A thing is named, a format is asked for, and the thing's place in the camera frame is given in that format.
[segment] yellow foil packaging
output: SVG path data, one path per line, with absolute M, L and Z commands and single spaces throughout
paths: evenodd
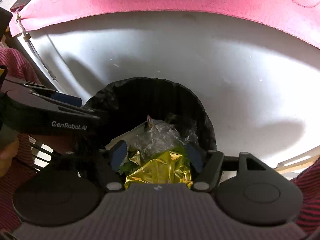
M 185 183 L 188 188 L 192 185 L 191 171 L 186 166 L 186 159 L 183 155 L 166 151 L 156 154 L 151 160 L 147 161 L 142 167 L 126 177 L 125 188 L 132 182 L 136 183 Z

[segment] ribbed black surface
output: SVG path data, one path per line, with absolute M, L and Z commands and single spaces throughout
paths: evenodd
M 107 194 L 84 220 L 58 228 L 23 223 L 14 235 L 20 240 L 301 240 L 306 236 L 294 223 L 272 228 L 241 224 L 221 212 L 209 194 L 192 192 L 184 184 L 161 188 L 132 184 L 125 192 Z

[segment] hand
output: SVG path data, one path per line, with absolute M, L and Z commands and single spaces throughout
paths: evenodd
M 9 170 L 12 158 L 18 153 L 19 140 L 15 139 L 9 143 L 4 149 L 0 150 L 0 177 L 3 177 Z

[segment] pink tablecloth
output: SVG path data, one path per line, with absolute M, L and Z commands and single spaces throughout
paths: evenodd
M 91 15 L 124 11 L 202 11 L 256 21 L 320 48 L 320 0 L 32 0 L 23 10 L 26 30 Z M 19 33 L 14 22 L 12 35 Z

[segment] black trash bag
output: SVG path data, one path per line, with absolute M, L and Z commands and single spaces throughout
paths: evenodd
M 105 111 L 108 121 L 78 140 L 82 151 L 90 151 L 92 144 L 104 147 L 113 138 L 145 122 L 148 115 L 165 120 L 170 114 L 195 120 L 199 146 L 205 151 L 216 149 L 213 126 L 200 100 L 191 90 L 168 80 L 137 77 L 112 82 L 85 107 Z

